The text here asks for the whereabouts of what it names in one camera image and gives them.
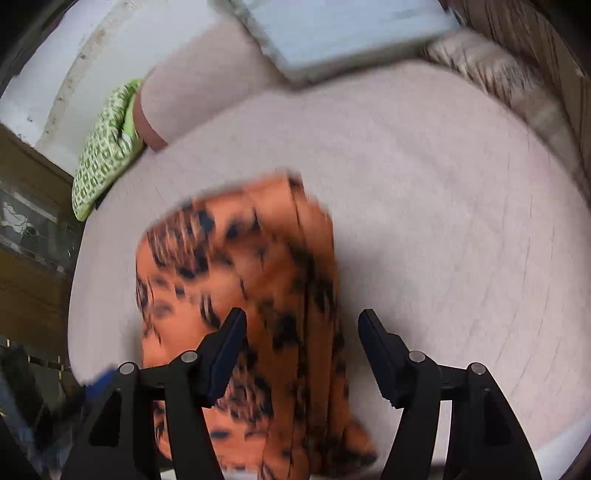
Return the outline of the orange black floral blouse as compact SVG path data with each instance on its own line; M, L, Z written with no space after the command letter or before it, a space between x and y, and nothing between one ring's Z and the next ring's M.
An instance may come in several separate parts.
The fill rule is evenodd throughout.
M189 200L136 250L142 363L195 349L232 309L246 336L224 395L204 412L226 472L344 477L377 450L349 409L332 219L291 174Z

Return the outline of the dark wooden glass cabinet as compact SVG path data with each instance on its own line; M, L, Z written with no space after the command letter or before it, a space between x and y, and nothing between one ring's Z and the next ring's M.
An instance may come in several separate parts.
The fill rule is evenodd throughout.
M65 463L81 418L67 326L81 230L71 182L1 130L1 422L43 474Z

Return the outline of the light blue grey pillow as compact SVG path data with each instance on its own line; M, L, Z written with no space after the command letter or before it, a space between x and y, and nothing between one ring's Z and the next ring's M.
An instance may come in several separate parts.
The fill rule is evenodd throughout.
M439 1L224 1L296 85L417 54L460 28Z

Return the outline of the pink brown bolster cushion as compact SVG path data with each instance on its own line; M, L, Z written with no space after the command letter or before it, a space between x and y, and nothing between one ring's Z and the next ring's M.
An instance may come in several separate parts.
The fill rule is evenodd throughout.
M285 84L245 26L224 19L147 74L133 121L147 147L160 151L223 111Z

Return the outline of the green white patterned pillow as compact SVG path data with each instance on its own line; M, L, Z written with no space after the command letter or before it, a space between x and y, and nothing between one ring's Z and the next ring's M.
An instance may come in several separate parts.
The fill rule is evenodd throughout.
M74 216L84 222L97 200L125 172L143 149L133 120L133 107L142 84L130 80L105 100L78 157L72 190Z

